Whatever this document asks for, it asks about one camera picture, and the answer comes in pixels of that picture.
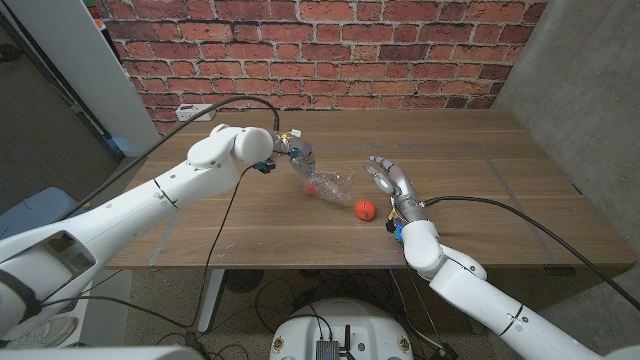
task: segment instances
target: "orange ball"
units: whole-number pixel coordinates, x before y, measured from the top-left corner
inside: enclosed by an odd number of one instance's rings
[[[360,220],[371,221],[376,214],[376,207],[369,200],[360,200],[356,204],[356,215]]]

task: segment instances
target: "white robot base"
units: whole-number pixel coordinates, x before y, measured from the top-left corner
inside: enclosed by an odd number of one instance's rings
[[[314,317],[314,310],[323,320]],[[413,352],[407,333],[389,314],[363,301],[331,298],[316,301],[291,314],[276,330],[270,360],[338,360],[345,350],[345,328],[350,327],[349,351],[357,360],[410,360]],[[320,340],[320,328],[324,341]]]

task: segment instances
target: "table top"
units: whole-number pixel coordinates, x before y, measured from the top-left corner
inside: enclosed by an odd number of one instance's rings
[[[158,148],[129,184],[137,186],[186,158],[220,123],[270,129],[268,111],[218,113]],[[371,222],[303,192],[287,159],[271,174],[249,171],[215,246],[215,268],[387,268],[405,264],[385,230],[391,210],[363,166],[370,155],[400,165],[422,199],[487,197],[524,211],[600,266],[625,267],[634,253],[507,112],[498,110],[282,112],[281,130],[302,131],[316,169],[354,172],[353,202],[374,202]],[[204,266],[231,198],[188,206],[131,243],[113,268]],[[441,202],[427,211],[440,241],[488,267],[578,265],[553,239],[510,212],[482,203]]]

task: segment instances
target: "gray wall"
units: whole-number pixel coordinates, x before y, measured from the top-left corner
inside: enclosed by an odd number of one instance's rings
[[[510,111],[640,254],[640,4],[552,0],[493,107]],[[640,314],[606,284],[566,298],[561,279],[538,277],[539,293],[558,300],[536,310],[585,345],[606,354],[639,343]],[[615,280],[640,298],[638,267]],[[492,342],[498,359],[517,358]]]

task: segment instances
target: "black cable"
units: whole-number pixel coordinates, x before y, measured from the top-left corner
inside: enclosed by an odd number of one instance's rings
[[[329,325],[329,322],[327,322],[327,320],[325,320],[325,318],[323,318],[322,316],[315,315],[315,314],[303,314],[303,315],[290,316],[287,320],[303,318],[303,317],[314,317],[322,320],[329,328],[329,341],[333,341],[333,331],[331,330],[331,325]]]
[[[160,343],[162,342],[162,340],[168,338],[169,336],[173,336],[173,335],[179,335],[182,337],[183,340],[186,340],[184,334],[181,333],[168,333],[167,335],[163,336],[160,338],[160,340],[156,341],[156,346],[160,345]]]
[[[122,270],[124,270],[124,269],[120,269],[120,270],[116,271],[115,273],[111,274],[111,276],[109,276],[108,278],[106,278],[106,279],[104,279],[104,280],[100,281],[99,283],[97,283],[97,284],[93,285],[92,287],[88,288],[87,290],[85,290],[85,291],[81,292],[79,295],[82,295],[82,294],[84,294],[84,293],[87,293],[87,292],[89,292],[89,291],[91,291],[91,290],[93,290],[93,289],[97,288],[97,287],[98,287],[100,284],[102,284],[103,282],[105,282],[105,281],[107,281],[107,280],[111,279],[112,277],[114,277],[114,276],[116,276],[116,275],[120,274],[120,272],[121,272]]]
[[[594,265],[591,261],[589,261],[589,259],[587,259],[584,255],[582,255],[578,250],[574,249],[571,245],[569,245],[566,241],[564,241],[560,236],[556,235],[551,230],[547,229],[542,224],[538,223],[537,221],[530,218],[529,216],[519,211],[518,209],[515,209],[499,201],[485,199],[485,198],[471,197],[471,196],[438,196],[438,197],[429,199],[427,201],[424,201],[422,203],[422,206],[426,208],[440,201],[447,201],[447,200],[475,201],[475,202],[495,205],[503,209],[509,210],[510,212],[516,214],[522,219],[528,221],[529,223],[531,223],[533,226],[540,229],[545,234],[549,235],[553,240],[557,241],[560,245],[562,245],[565,249],[567,249],[571,254],[573,254],[575,257],[580,259],[580,261],[582,261],[585,265],[587,265],[587,267],[591,269],[591,271],[596,273],[602,280],[604,280],[607,284],[611,285],[611,287],[615,291],[617,291],[618,294],[622,295],[622,297],[624,297],[629,303],[631,303],[631,305],[633,305],[636,309],[640,310],[640,302],[638,302],[638,300],[636,300],[626,290],[624,290],[620,285],[618,285],[618,283],[616,283],[615,281],[610,279],[608,276],[606,276],[602,271],[600,271],[600,269],[596,265]]]
[[[280,129],[280,116],[278,115],[278,110],[275,107],[273,107],[273,105],[271,105],[268,101],[263,100],[263,99],[261,99],[259,97],[246,96],[246,95],[233,96],[233,97],[230,97],[228,99],[222,100],[222,101],[220,101],[220,102],[218,102],[216,104],[213,104],[211,106],[207,106],[203,110],[195,113],[194,115],[191,115],[191,117],[189,117],[187,120],[185,120],[180,125],[175,127],[173,130],[169,131],[164,137],[162,137],[160,140],[158,140],[155,144],[151,145],[147,150],[145,150],[142,154],[140,154],[140,156],[138,156],[131,163],[129,163],[129,165],[125,166],[122,170],[118,171],[118,173],[116,173],[115,175],[113,175],[112,177],[107,179],[102,185],[100,185],[97,189],[92,191],[84,199],[80,200],[80,202],[78,202],[73,208],[71,208],[70,210],[68,210],[64,214],[60,215],[55,221],[64,220],[64,219],[68,218],[69,216],[71,216],[76,211],[78,211],[86,203],[91,201],[91,199],[93,199],[96,195],[98,195],[100,192],[102,192],[104,189],[106,189],[109,185],[113,184],[116,180],[118,180],[127,171],[131,170],[131,168],[133,168],[138,163],[140,163],[143,159],[145,159],[147,156],[149,156],[149,154],[151,154],[160,145],[164,144],[167,140],[169,140],[171,137],[173,137],[173,135],[178,133],[178,131],[182,130],[184,127],[186,127],[189,124],[191,124],[195,119],[197,119],[200,116],[208,113],[211,110],[215,110],[215,109],[217,109],[217,108],[219,108],[221,106],[224,106],[224,105],[226,105],[226,104],[228,104],[230,102],[240,101],[240,100],[252,100],[252,101],[256,101],[256,102],[259,102],[261,104],[267,105],[267,107],[271,111],[273,111],[273,114],[274,114],[273,131],[274,132],[278,132],[279,131],[279,129]]]

